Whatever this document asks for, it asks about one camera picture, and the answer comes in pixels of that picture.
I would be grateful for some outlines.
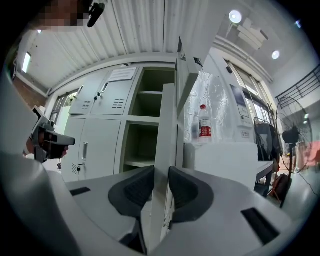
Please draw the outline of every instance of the white cabinet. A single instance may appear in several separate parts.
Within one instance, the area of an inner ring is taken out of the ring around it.
[[[85,125],[85,119],[70,118],[65,127],[64,135],[75,138],[75,145],[69,146],[67,155],[61,160],[61,174],[64,182],[78,180],[78,157],[81,135]]]
[[[100,87],[100,96],[93,104],[92,115],[123,115],[129,92],[139,68],[130,80],[104,82]]]
[[[90,111],[94,98],[108,72],[102,70],[88,75],[83,85],[79,88],[76,98],[73,99],[70,115],[85,115]]]
[[[120,120],[87,119],[85,121],[78,154],[78,163],[84,163],[80,165],[79,180],[114,174],[120,124]]]

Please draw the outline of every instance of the gray plastic panel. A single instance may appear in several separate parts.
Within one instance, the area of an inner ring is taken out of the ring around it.
[[[126,234],[129,234],[135,227],[136,219],[122,216],[110,203],[109,190],[118,182],[126,180],[139,171],[133,170],[109,177],[81,180],[66,183],[69,190],[89,188],[91,191],[74,196],[83,212],[105,233],[120,241]]]
[[[174,223],[171,232],[153,251],[155,256],[164,252],[166,256],[238,256],[260,249],[263,243],[242,214],[243,210],[251,208],[280,234],[292,225],[279,208],[238,182],[199,171],[180,170],[210,185],[214,200],[196,221]]]

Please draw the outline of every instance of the white wall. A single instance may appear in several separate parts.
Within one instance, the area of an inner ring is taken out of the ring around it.
[[[273,76],[274,82],[269,85],[272,95],[276,97],[292,87],[309,74],[319,63],[320,60],[315,49],[306,41],[290,61]],[[306,108],[318,100],[320,100],[320,88],[299,100],[299,102]]]

